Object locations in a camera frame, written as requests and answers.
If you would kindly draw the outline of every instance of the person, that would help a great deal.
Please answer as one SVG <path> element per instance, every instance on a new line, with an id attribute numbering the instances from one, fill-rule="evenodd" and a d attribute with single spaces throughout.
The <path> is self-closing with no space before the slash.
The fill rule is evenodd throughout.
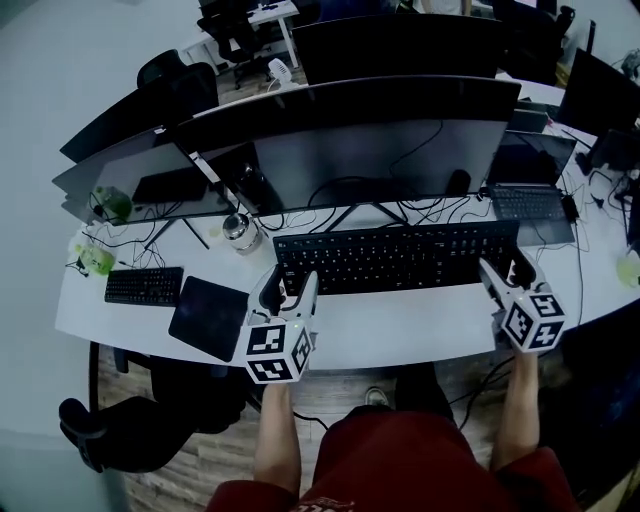
<path id="1" fill-rule="evenodd" d="M 254 480 L 225 482 L 207 512 L 553 511 L 578 506 L 549 448 L 538 448 L 538 359 L 516 353 L 490 470 L 481 467 L 437 384 L 432 364 L 404 367 L 396 410 L 369 390 L 367 405 L 332 425 L 312 487 L 301 497 L 291 394 L 265 389 Z"/>
<path id="2" fill-rule="evenodd" d="M 471 16 L 471 0 L 420 0 L 429 14 L 463 14 Z"/>

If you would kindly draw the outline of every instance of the white desk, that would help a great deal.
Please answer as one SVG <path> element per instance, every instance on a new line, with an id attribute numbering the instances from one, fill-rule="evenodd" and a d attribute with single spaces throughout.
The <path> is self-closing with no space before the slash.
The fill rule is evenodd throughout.
<path id="1" fill-rule="evenodd" d="M 524 83 L 521 96 L 534 101 L 559 104 L 563 91 Z M 593 138 L 585 134 L 586 142 Z M 567 169 L 575 187 L 587 180 L 571 163 Z M 605 197 L 609 184 L 593 180 L 590 189 L 596 197 Z M 581 193 L 576 194 L 581 208 Z M 472 199 L 460 208 L 451 222 L 459 222 L 463 213 L 484 214 L 488 203 Z M 582 206 L 579 223 L 584 280 L 582 322 L 588 322 L 640 298 L 640 290 L 625 288 L 616 276 L 616 260 L 625 250 L 625 234 L 621 224 L 611 220 L 595 205 Z M 440 222 L 447 222 L 446 210 Z M 316 223 L 331 212 L 317 212 Z M 620 213 L 608 209 L 612 217 Z M 294 225 L 313 219 L 306 212 Z M 420 218 L 410 212 L 410 220 Z M 264 219 L 277 224 L 276 219 Z M 484 219 L 466 217 L 465 222 L 495 219 L 492 210 Z M 183 223 L 176 223 L 158 241 L 158 248 L 168 266 L 183 266 L 185 276 L 193 275 L 224 286 L 251 291 L 258 278 L 275 262 L 270 240 L 247 257 L 237 255 L 220 234 L 221 218 L 193 219 L 196 229 L 211 245 L 205 250 Z M 340 229 L 378 227 L 389 219 L 372 207 L 361 207 L 348 217 Z M 306 233 L 315 224 L 283 230 L 278 234 Z M 116 243 L 145 238 L 150 225 L 131 226 Z M 118 260 L 130 261 L 131 245 L 119 249 Z M 535 256 L 536 249 L 530 249 Z M 540 264 L 554 291 L 560 295 L 568 315 L 568 327 L 575 326 L 580 312 L 580 276 L 577 250 L 567 246 L 545 250 Z M 175 359 L 218 363 L 217 359 L 186 345 L 167 333 L 173 309 L 106 304 L 103 301 L 106 278 L 83 278 L 75 270 L 65 272 L 56 318 L 56 328 L 106 345 L 135 352 Z M 480 284 L 427 290 L 398 291 L 362 295 L 320 296 L 315 328 L 320 333 L 317 350 L 310 359 L 311 369 L 382 367 L 460 357 L 491 351 L 491 313 L 496 310 Z"/>
<path id="2" fill-rule="evenodd" d="M 249 22 L 252 25 L 260 25 L 262 23 L 268 23 L 270 21 L 277 21 L 278 25 L 280 25 L 280 30 L 282 31 L 282 37 L 284 38 L 284 43 L 287 46 L 287 51 L 289 52 L 289 57 L 291 57 L 291 62 L 293 63 L 293 67 L 298 67 L 298 58 L 296 57 L 296 52 L 293 50 L 293 43 L 291 42 L 291 37 L 289 36 L 289 30 L 287 29 L 287 25 L 285 24 L 285 18 L 289 18 L 290 16 L 295 16 L 299 14 L 298 9 L 294 5 L 291 0 L 284 0 L 283 2 L 278 2 L 272 4 L 274 9 L 256 9 L 255 11 L 249 11 Z M 182 45 L 181 51 L 183 54 L 191 61 L 191 63 L 196 62 L 193 58 L 192 51 L 195 48 L 202 48 L 202 50 L 208 55 L 209 59 L 211 59 L 211 64 L 213 66 L 213 70 L 216 75 L 219 74 L 218 68 L 215 64 L 215 60 L 213 55 L 211 55 L 209 49 L 207 48 L 207 43 L 213 41 L 211 36 L 206 32 L 203 32 L 200 27 L 194 25 L 194 35 L 190 37 L 185 43 Z"/>

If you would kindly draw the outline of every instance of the monitor screen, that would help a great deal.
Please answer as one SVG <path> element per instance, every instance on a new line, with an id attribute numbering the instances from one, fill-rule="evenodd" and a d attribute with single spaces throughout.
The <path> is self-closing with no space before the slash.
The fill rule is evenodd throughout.
<path id="1" fill-rule="evenodd" d="M 84 210 L 114 225 L 229 214 L 211 183 L 166 132 L 148 130 L 83 160 L 53 180 Z"/>
<path id="2" fill-rule="evenodd" d="M 589 153 L 593 167 L 631 171 L 640 164 L 640 135 L 610 130 L 599 137 Z"/>
<path id="3" fill-rule="evenodd" d="M 574 139 L 506 132 L 491 164 L 487 184 L 555 185 L 575 146 Z"/>
<path id="4" fill-rule="evenodd" d="M 557 121 L 592 135 L 631 131 L 640 115 L 640 87 L 578 50 Z"/>
<path id="5" fill-rule="evenodd" d="M 519 89 L 455 77 L 337 82 L 218 109 L 177 137 L 254 215 L 464 195 L 485 179 Z"/>
<path id="6" fill-rule="evenodd" d="M 164 80 L 133 91 L 100 114 L 67 142 L 60 152 L 75 163 L 156 126 L 172 127 L 191 113 Z"/>
<path id="7" fill-rule="evenodd" d="M 293 29 L 309 84 L 398 75 L 494 78 L 507 41 L 501 22 L 385 14 Z"/>

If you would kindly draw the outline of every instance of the wire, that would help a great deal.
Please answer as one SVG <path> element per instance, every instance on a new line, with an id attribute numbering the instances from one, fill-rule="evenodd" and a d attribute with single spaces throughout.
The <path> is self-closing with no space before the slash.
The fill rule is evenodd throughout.
<path id="1" fill-rule="evenodd" d="M 423 212 L 424 210 L 429 210 L 429 209 L 433 208 L 435 205 L 437 205 L 437 204 L 439 204 L 441 202 L 442 202 L 442 198 L 436 199 L 429 206 L 422 206 L 420 208 L 416 208 L 415 206 L 412 206 L 412 205 L 408 204 L 406 201 L 400 201 L 400 204 L 402 206 L 404 206 L 405 208 L 408 208 L 409 210 L 413 210 L 414 212 Z"/>
<path id="2" fill-rule="evenodd" d="M 416 222 L 414 224 L 414 226 L 420 225 L 422 223 L 422 221 L 425 220 L 425 219 L 427 219 L 429 222 L 434 222 L 434 223 L 438 222 L 440 220 L 440 217 L 442 216 L 442 212 L 443 211 L 448 210 L 449 208 L 453 208 L 454 206 L 456 206 L 457 204 L 460 204 L 460 202 L 464 201 L 465 199 L 468 199 L 468 197 L 462 197 L 462 198 L 458 199 L 455 203 L 452 203 L 449 206 L 446 206 L 447 199 L 445 198 L 444 199 L 444 203 L 442 205 L 442 208 L 440 210 L 437 210 L 437 211 L 435 211 L 433 213 L 431 213 L 431 211 L 427 212 L 418 222 Z M 440 215 L 438 215 L 438 218 L 436 220 L 431 220 L 431 219 L 428 218 L 429 216 L 435 215 L 437 213 L 439 213 Z"/>
<path id="3" fill-rule="evenodd" d="M 609 176 L 607 176 L 606 174 L 604 174 L 603 172 L 600 171 L 592 171 L 591 174 L 589 175 L 589 186 L 591 186 L 591 181 L 593 180 L 593 177 L 599 174 L 600 176 L 602 176 L 605 180 L 607 180 L 609 183 L 613 184 L 613 180 L 611 178 L 609 178 Z"/>
<path id="4" fill-rule="evenodd" d="M 311 208 L 311 203 L 313 202 L 313 199 L 320 193 L 320 191 L 324 190 L 327 187 L 330 187 L 334 183 L 339 183 L 341 181 L 350 181 L 350 180 L 376 181 L 373 178 L 365 178 L 364 176 L 343 176 L 342 178 L 334 178 L 320 185 L 316 189 L 316 191 L 313 194 L 311 194 L 309 201 L 307 201 L 307 208 Z"/>
<path id="5" fill-rule="evenodd" d="M 248 394 L 247 403 L 251 407 L 253 407 L 258 414 L 262 414 L 262 402 L 260 400 L 258 400 L 258 398 L 256 396 L 253 396 L 252 393 Z M 315 421 L 316 423 L 322 425 L 322 427 L 325 430 L 329 430 L 329 427 L 327 427 L 327 424 L 324 421 L 322 421 L 320 418 L 316 418 L 314 416 L 305 416 L 304 414 L 299 414 L 299 413 L 297 413 L 295 411 L 293 411 L 293 415 L 296 418 L 304 420 L 304 421 Z"/>
<path id="6" fill-rule="evenodd" d="M 464 203 L 460 203 L 458 206 L 456 206 L 453 211 L 449 214 L 449 218 L 447 219 L 447 224 L 449 224 L 451 222 L 451 218 L 453 217 L 453 214 L 456 213 L 458 211 L 458 209 L 462 208 L 465 204 L 467 204 L 469 201 L 471 201 L 471 197 L 465 197 L 464 199 L 466 199 L 466 201 Z"/>
<path id="7" fill-rule="evenodd" d="M 585 141 L 579 139 L 578 137 L 576 137 L 573 133 L 569 133 L 567 130 L 563 129 L 562 130 L 564 133 L 566 133 L 569 137 L 571 137 L 572 139 L 577 140 L 580 144 L 582 144 L 585 148 L 588 149 L 593 149 L 593 146 L 590 146 L 589 144 L 587 144 Z"/>
<path id="8" fill-rule="evenodd" d="M 311 231 L 309 231 L 309 233 L 313 233 L 313 232 L 317 231 L 322 226 L 324 226 L 327 222 L 329 222 L 331 219 L 333 219 L 333 216 L 336 214 L 336 211 L 338 211 L 338 209 L 334 208 L 333 211 L 331 212 L 331 215 L 329 215 L 325 221 L 321 222 L 315 228 L 313 228 Z"/>
<path id="9" fill-rule="evenodd" d="M 303 224 L 298 224 L 296 226 L 293 225 L 293 221 L 296 220 L 299 217 L 302 217 L 305 213 L 309 213 L 309 210 L 305 210 L 302 211 L 300 213 L 298 213 L 291 221 L 288 220 L 288 215 L 287 215 L 287 227 L 288 228 L 301 228 L 303 226 L 308 226 L 309 224 L 313 224 L 316 220 L 318 220 L 318 214 L 316 213 L 315 210 L 313 210 L 313 219 L 311 219 L 309 222 L 305 222 Z"/>
<path id="10" fill-rule="evenodd" d="M 293 415 L 296 418 L 299 418 L 299 419 L 304 420 L 304 421 L 315 421 L 316 423 L 319 423 L 320 425 L 322 425 L 325 430 L 329 430 L 329 427 L 327 427 L 327 424 L 324 421 L 322 421 L 320 418 L 314 418 L 312 416 L 303 416 L 302 414 L 299 414 L 299 413 L 297 413 L 295 411 L 294 411 Z"/>
<path id="11" fill-rule="evenodd" d="M 474 217 L 480 217 L 480 218 L 483 218 L 483 217 L 486 217 L 487 215 L 489 215 L 489 211 L 491 211 L 491 201 L 492 200 L 489 199 L 489 206 L 487 207 L 487 211 L 484 213 L 484 215 L 479 215 L 479 214 L 473 213 L 473 212 L 466 212 L 466 213 L 462 214 L 462 217 L 460 217 L 460 222 L 462 222 L 467 215 L 473 215 Z"/>
<path id="12" fill-rule="evenodd" d="M 271 226 L 269 224 L 265 224 L 263 223 L 260 218 L 256 217 L 256 221 L 258 222 L 258 224 L 260 224 L 264 229 L 266 229 L 267 231 L 280 231 L 281 229 L 284 229 L 284 214 L 280 214 L 280 226 L 276 227 L 276 226 Z"/>
<path id="13" fill-rule="evenodd" d="M 415 148 L 413 148 L 411 151 L 405 153 L 404 155 L 402 155 L 400 158 L 398 158 L 397 160 L 393 161 L 390 165 L 389 165 L 389 175 L 395 180 L 396 176 L 393 174 L 393 169 L 396 165 L 398 165 L 402 160 L 404 160 L 407 157 L 410 157 L 411 155 L 413 155 L 416 151 L 418 151 L 419 149 L 423 148 L 424 146 L 426 146 L 427 144 L 429 144 L 429 142 L 431 142 L 433 139 L 435 139 L 438 135 L 440 135 L 440 132 L 442 131 L 442 129 L 444 128 L 444 121 L 441 119 L 440 120 L 440 127 L 438 128 L 438 130 L 436 131 L 436 133 L 434 133 L 433 135 L 431 135 L 428 139 L 426 139 L 424 142 L 421 142 L 418 146 L 416 146 Z"/>
<path id="14" fill-rule="evenodd" d="M 146 220 L 146 217 L 147 217 L 149 212 L 153 213 L 153 210 L 151 208 L 149 208 L 147 210 L 147 212 L 145 213 L 143 220 Z M 108 243 L 104 242 L 103 240 L 100 240 L 99 238 L 96 238 L 95 236 L 92 236 L 92 235 L 90 235 L 89 233 L 87 233 L 85 231 L 83 231 L 82 234 L 84 236 L 86 236 L 87 238 L 89 238 L 90 240 L 94 241 L 94 242 L 100 242 L 105 247 L 109 247 L 111 249 L 115 249 L 117 247 L 122 247 L 122 246 L 125 246 L 125 245 L 128 245 L 128 244 L 137 244 L 137 243 L 142 243 L 143 244 L 143 243 L 147 242 L 151 238 L 151 236 L 153 235 L 153 232 L 155 230 L 156 230 L 156 219 L 153 219 L 153 227 L 151 228 L 151 232 L 147 235 L 147 238 L 145 238 L 144 240 L 140 240 L 140 239 L 129 240 L 128 242 L 123 242 L 121 244 L 116 244 L 116 245 L 108 244 Z"/>
<path id="15" fill-rule="evenodd" d="M 76 263 L 77 262 L 73 261 L 71 263 L 67 263 L 64 267 L 65 268 L 72 268 L 74 270 L 77 270 L 78 274 L 80 274 L 83 277 L 89 277 L 89 272 L 83 272 L 82 270 L 80 270 Z"/>
<path id="16" fill-rule="evenodd" d="M 407 217 L 407 213 L 402 209 L 402 205 L 400 204 L 400 201 L 396 201 L 396 204 L 398 205 L 398 209 L 400 210 L 400 213 L 402 213 L 402 218 L 404 219 L 405 222 L 409 222 L 409 217 Z"/>

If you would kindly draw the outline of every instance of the office chair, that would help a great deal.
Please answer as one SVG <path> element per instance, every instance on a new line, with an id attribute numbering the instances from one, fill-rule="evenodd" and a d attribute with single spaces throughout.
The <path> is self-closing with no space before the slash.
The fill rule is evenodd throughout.
<path id="1" fill-rule="evenodd" d="M 500 67 L 514 78 L 556 84 L 556 64 L 563 55 L 562 38 L 575 16 L 563 7 L 557 20 L 547 12 L 515 0 L 493 0 L 495 18 L 508 33 L 507 53 Z"/>
<path id="2" fill-rule="evenodd" d="M 156 80 L 164 80 L 192 115 L 220 104 L 213 68 L 205 62 L 187 66 L 177 50 L 161 53 L 142 66 L 138 72 L 138 89 Z"/>
<path id="3" fill-rule="evenodd" d="M 154 57 L 138 71 L 138 89 L 156 78 L 184 73 L 187 65 L 182 62 L 178 50 L 167 50 Z"/>
<path id="4" fill-rule="evenodd" d="M 233 68 L 236 89 L 240 89 L 244 78 L 258 72 L 264 73 L 267 82 L 271 80 L 266 60 L 255 58 L 263 42 L 244 10 L 229 6 L 217 16 L 198 20 L 198 26 L 218 43 L 220 57 L 236 64 Z M 237 50 L 231 48 L 232 39 L 239 46 Z"/>
<path id="5" fill-rule="evenodd" d="M 244 369 L 224 368 L 220 377 L 212 377 L 212 368 L 219 367 L 119 351 L 118 369 L 128 370 L 129 361 L 151 369 L 155 401 L 135 396 L 100 410 L 98 350 L 92 343 L 89 411 L 74 398 L 62 402 L 58 411 L 63 434 L 98 473 L 163 467 L 193 433 L 217 434 L 237 422 L 252 387 Z"/>

